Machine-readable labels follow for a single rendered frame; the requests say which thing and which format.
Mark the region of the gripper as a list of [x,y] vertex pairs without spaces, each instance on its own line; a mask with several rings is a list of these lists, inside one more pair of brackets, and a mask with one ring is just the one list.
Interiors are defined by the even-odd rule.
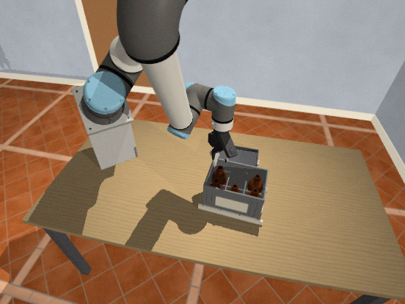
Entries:
[[[224,151],[224,149],[222,147],[222,144],[221,144],[221,142],[219,140],[218,134],[226,134],[226,133],[229,132],[229,131],[225,131],[225,132],[217,131],[217,133],[216,133],[215,131],[216,130],[214,129],[214,131],[212,131],[211,133],[208,133],[208,143],[211,145],[211,147],[214,147],[212,149],[212,151],[210,151],[210,155],[211,155],[214,167],[217,166],[216,163],[217,163],[217,159],[219,157],[218,152],[223,151],[224,154],[225,154],[225,151]],[[225,154],[225,162],[227,162],[227,160],[228,160],[228,158],[227,158],[227,156]]]

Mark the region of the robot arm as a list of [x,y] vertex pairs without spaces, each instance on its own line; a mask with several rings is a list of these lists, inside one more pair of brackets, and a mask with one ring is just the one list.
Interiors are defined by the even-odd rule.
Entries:
[[119,36],[113,39],[101,65],[84,84],[81,108],[90,121],[99,125],[116,122],[144,70],[170,120],[169,133],[188,139],[203,109],[212,112],[213,129],[231,130],[236,104],[233,89],[193,82],[184,85],[176,51],[180,44],[180,17],[187,1],[117,0]]

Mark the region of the grey plastic crate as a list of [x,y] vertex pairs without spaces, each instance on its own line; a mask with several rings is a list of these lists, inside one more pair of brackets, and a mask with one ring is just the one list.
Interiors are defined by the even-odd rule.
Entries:
[[[242,214],[248,217],[259,219],[266,197],[266,186],[269,170],[228,160],[227,162],[225,162],[224,159],[217,162],[216,164],[217,166],[213,166],[209,170],[203,184],[203,204],[217,209],[222,209],[236,214]],[[224,169],[223,171],[227,175],[226,186],[221,184],[223,189],[209,186],[213,183],[211,182],[212,174],[218,166],[222,166]],[[266,185],[264,183],[265,190],[263,188],[264,199],[261,198],[262,194],[259,194],[260,198],[247,195],[250,192],[247,191],[247,185],[249,181],[257,174],[260,175],[260,180],[262,181],[262,183],[267,176]],[[241,193],[228,190],[233,184],[238,185],[238,190]],[[246,189],[244,190],[245,187]]]

